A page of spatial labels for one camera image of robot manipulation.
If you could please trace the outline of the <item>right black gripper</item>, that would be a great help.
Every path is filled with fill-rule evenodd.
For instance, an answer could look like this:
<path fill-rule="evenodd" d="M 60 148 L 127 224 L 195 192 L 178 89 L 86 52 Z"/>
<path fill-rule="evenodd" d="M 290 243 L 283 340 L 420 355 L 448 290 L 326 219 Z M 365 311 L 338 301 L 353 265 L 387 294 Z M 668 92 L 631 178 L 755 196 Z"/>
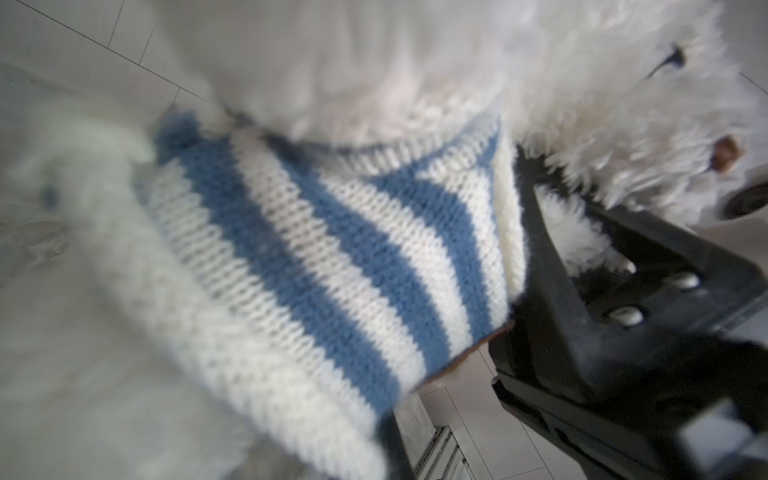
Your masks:
<path fill-rule="evenodd" d="M 767 475 L 767 281 L 645 212 L 586 204 L 641 270 L 585 301 L 549 235 L 539 160 L 514 168 L 529 275 L 489 346 L 502 407 L 590 479 Z"/>

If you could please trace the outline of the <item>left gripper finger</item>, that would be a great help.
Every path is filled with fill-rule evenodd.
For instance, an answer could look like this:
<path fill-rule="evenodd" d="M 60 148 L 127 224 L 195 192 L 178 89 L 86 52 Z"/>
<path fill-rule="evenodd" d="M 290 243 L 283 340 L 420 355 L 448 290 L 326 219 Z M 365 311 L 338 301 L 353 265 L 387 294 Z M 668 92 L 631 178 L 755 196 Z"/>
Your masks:
<path fill-rule="evenodd" d="M 377 429 L 377 440 L 385 455 L 386 479 L 415 480 L 393 411 L 381 419 Z"/>

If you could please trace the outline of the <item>white teddy bear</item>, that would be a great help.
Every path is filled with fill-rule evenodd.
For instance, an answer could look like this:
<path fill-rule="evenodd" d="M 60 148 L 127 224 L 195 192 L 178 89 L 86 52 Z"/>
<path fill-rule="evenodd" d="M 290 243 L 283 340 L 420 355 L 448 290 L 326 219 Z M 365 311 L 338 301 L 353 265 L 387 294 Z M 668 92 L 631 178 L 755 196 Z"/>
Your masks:
<path fill-rule="evenodd" d="M 710 1 L 157 1 L 158 23 L 215 101 L 147 122 L 65 96 L 29 116 L 10 170 L 63 226 L 53 264 L 1 291 L 5 479 L 333 479 L 258 429 L 222 366 L 235 325 L 139 198 L 162 122 L 248 122 L 293 143 L 360 149 L 445 137 L 496 112 L 512 159 L 493 206 L 503 265 L 529 249 L 514 168 L 539 160 L 545 226 L 580 295 L 640 272 L 586 210 L 687 232 L 738 185 L 750 103 Z"/>

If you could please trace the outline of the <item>blue white striped sweater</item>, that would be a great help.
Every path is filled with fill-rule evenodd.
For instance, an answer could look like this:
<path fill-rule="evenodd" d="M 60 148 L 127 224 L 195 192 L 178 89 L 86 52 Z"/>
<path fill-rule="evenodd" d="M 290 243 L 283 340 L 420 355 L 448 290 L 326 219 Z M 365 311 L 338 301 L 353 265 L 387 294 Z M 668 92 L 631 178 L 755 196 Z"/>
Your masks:
<path fill-rule="evenodd" d="M 175 113 L 139 198 L 235 325 L 230 401 L 333 479 L 383 479 L 375 433 L 401 398 L 501 328 L 508 276 L 494 166 L 502 120 L 332 149 Z"/>

